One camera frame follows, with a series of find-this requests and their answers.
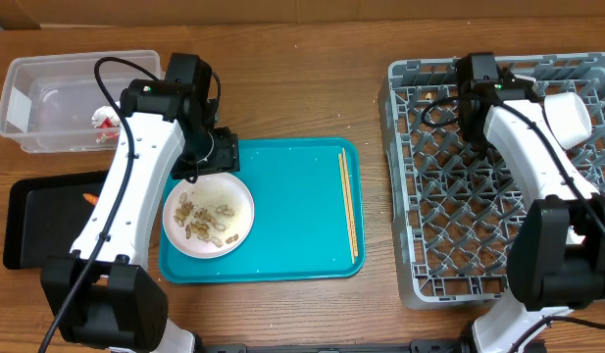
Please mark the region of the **orange carrot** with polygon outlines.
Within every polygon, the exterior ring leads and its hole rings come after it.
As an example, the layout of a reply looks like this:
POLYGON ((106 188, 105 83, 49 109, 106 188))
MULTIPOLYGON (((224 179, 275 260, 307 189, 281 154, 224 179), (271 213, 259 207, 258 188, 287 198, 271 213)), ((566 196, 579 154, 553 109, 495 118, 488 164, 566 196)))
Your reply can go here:
POLYGON ((91 205, 95 206, 98 202, 99 197, 90 193, 83 193, 82 194, 83 198, 90 203, 91 205))

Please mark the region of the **white bowl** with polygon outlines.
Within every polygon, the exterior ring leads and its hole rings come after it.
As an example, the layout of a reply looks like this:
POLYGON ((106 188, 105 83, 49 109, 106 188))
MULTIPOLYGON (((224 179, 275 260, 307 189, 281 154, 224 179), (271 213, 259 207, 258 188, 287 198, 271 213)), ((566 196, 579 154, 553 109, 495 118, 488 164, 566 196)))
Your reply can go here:
POLYGON ((576 93, 546 96, 543 108, 549 128, 564 150, 570 150, 590 137, 590 115, 576 93))

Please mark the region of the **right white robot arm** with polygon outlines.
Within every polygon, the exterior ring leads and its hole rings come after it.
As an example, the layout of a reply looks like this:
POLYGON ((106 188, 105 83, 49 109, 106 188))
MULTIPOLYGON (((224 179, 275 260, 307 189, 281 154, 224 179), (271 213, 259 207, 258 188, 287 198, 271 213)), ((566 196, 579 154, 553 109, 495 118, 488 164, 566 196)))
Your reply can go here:
POLYGON ((605 196, 566 152, 591 134, 573 92, 541 98, 535 81, 491 53, 455 64, 455 123, 478 150, 495 148, 528 206, 507 260, 508 288, 471 327, 474 352, 523 352, 554 322, 605 299, 605 196))

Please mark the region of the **red foil wrapper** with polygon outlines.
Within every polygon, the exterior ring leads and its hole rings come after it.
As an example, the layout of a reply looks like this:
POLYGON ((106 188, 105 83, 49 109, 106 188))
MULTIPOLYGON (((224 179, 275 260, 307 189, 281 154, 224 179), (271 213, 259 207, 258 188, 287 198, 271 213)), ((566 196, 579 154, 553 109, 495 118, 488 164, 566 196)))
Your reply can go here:
POLYGON ((107 140, 117 139, 120 135, 117 131, 105 132, 105 129, 119 127, 120 123, 119 116, 111 106, 98 108, 91 118, 92 126, 102 129, 102 132, 97 134, 96 142, 101 144, 107 140))

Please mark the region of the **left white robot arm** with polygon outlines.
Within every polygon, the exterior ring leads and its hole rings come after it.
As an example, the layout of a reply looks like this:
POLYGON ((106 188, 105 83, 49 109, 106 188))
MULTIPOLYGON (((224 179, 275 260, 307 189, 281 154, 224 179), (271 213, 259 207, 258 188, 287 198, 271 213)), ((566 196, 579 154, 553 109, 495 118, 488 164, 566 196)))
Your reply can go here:
POLYGON ((147 73, 108 100, 120 135, 98 202, 69 253, 45 261, 40 283, 52 337, 112 352, 203 352, 198 334, 169 317, 169 300, 147 273, 148 246, 168 178, 240 169, 238 137, 218 127, 219 77, 195 54, 172 55, 163 78, 147 73))

